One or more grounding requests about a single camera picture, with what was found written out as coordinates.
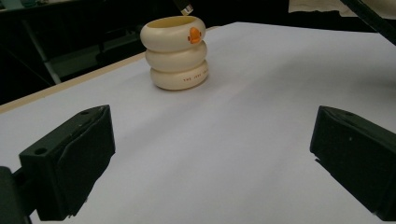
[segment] duck logo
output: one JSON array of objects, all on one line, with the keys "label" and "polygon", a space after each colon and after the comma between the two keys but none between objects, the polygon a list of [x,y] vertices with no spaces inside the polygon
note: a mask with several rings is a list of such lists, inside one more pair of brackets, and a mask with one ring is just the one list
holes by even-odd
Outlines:
[{"label": "duck logo", "polygon": [[201,41],[201,32],[195,28],[191,27],[190,28],[190,36],[188,37],[188,40],[190,41],[191,44],[196,44]]}]

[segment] white paper sheet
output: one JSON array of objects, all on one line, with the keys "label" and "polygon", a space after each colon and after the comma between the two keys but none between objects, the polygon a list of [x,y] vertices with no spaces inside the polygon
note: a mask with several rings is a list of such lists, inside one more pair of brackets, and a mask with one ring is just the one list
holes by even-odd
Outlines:
[{"label": "white paper sheet", "polygon": [[210,74],[194,89],[156,88],[143,59],[1,114],[0,164],[15,171],[40,137],[110,105],[116,154],[63,223],[382,223],[309,144],[320,105],[396,133],[395,46],[379,34],[243,22],[205,42]]}]

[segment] plastic ring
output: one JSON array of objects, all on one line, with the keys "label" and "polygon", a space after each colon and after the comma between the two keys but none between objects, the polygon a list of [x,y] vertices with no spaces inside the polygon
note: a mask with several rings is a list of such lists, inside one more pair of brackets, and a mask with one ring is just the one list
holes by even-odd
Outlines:
[{"label": "plastic ring", "polygon": [[205,41],[192,49],[177,52],[160,53],[146,50],[146,60],[155,70],[162,72],[182,72],[202,63],[207,54]]},{"label": "plastic ring", "polygon": [[150,70],[154,84],[169,91],[185,90],[203,82],[208,75],[207,62],[204,60],[197,67],[180,73],[164,73],[155,69]]},{"label": "plastic ring", "polygon": [[173,52],[197,46],[205,37],[204,22],[193,16],[151,21],[140,32],[142,44],[152,51]]}]

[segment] cream ring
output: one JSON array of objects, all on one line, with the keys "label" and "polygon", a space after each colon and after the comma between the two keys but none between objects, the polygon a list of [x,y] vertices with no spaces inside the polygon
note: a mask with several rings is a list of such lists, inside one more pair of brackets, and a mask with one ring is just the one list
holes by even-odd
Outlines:
[{"label": "cream ring", "polygon": [[152,51],[172,52],[195,47],[205,34],[205,24],[201,19],[173,16],[147,23],[140,32],[140,40]]},{"label": "cream ring", "polygon": [[179,91],[194,87],[204,81],[208,73],[206,61],[189,71],[180,73],[164,73],[152,68],[150,70],[153,83],[169,91]]},{"label": "cream ring", "polygon": [[162,72],[182,72],[201,64],[207,54],[205,41],[192,49],[177,52],[160,53],[146,50],[146,61],[155,70]]}]

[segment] white cloth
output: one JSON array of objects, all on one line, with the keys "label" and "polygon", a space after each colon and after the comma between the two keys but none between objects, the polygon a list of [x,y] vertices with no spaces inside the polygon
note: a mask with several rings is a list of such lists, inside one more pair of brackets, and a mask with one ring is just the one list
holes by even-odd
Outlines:
[{"label": "white cloth", "polygon": [[[396,20],[395,0],[362,0],[384,19]],[[356,14],[340,0],[290,0],[289,12],[296,11],[339,11],[342,17],[356,17]]]}]

